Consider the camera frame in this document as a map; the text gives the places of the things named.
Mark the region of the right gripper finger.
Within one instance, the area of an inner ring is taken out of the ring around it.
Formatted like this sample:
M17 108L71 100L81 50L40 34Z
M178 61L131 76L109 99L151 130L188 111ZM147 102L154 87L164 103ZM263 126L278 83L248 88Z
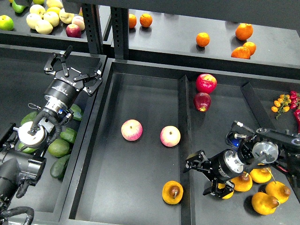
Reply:
M234 194L235 184L233 182L226 181L225 183L220 183L217 180L211 182L211 186L204 190L203 195L213 195L220 199L229 199Z
M196 170L205 175L212 175L211 160L206 157L203 150L188 155L185 161L184 173L190 170Z

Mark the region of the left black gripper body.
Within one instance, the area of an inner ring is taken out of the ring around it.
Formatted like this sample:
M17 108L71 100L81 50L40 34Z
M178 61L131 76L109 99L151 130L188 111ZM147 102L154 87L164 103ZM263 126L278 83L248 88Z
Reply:
M79 95L79 92L84 88L84 81L78 81L80 76L82 76L82 73L72 67L68 68L68 77L65 77L63 70L56 72L54 79L44 93L45 99L56 98L65 107L70 107Z

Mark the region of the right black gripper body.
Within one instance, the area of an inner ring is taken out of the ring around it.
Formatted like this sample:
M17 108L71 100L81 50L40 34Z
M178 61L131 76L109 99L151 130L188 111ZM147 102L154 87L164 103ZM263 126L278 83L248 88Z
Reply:
M206 174L208 180L217 180L218 183L238 177L244 171L244 163L238 158L238 153L233 150L224 150L208 159L206 167L210 172Z

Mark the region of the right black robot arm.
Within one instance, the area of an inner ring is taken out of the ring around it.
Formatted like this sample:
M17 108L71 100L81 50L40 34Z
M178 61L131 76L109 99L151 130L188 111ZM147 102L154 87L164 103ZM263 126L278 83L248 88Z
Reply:
M259 128L252 130L243 123L234 121L248 131L248 135L230 130L225 142L226 149L211 158L203 150L190 154L186 158L184 172L196 170L202 172L212 183L203 195L215 195L219 198L233 192L236 185L233 179L253 169L269 165L283 173L293 188L300 186L300 136L274 129Z

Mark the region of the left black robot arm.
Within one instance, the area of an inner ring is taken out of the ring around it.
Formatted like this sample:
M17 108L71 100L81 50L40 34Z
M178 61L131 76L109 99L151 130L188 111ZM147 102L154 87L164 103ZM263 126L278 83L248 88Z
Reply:
M29 186L35 186L45 168L45 151L60 137L62 127L72 120L71 110L79 93L88 96L98 90L103 82L102 61L92 73L82 74L68 67L66 59L72 52L70 45L62 53L52 53L44 72L53 77L44 92L47 103L35 106L39 111L32 121L17 127L11 123L0 137L0 223L8 224L8 218L25 214L24 224L30 225L34 210L28 206L10 208L13 197L22 198Z

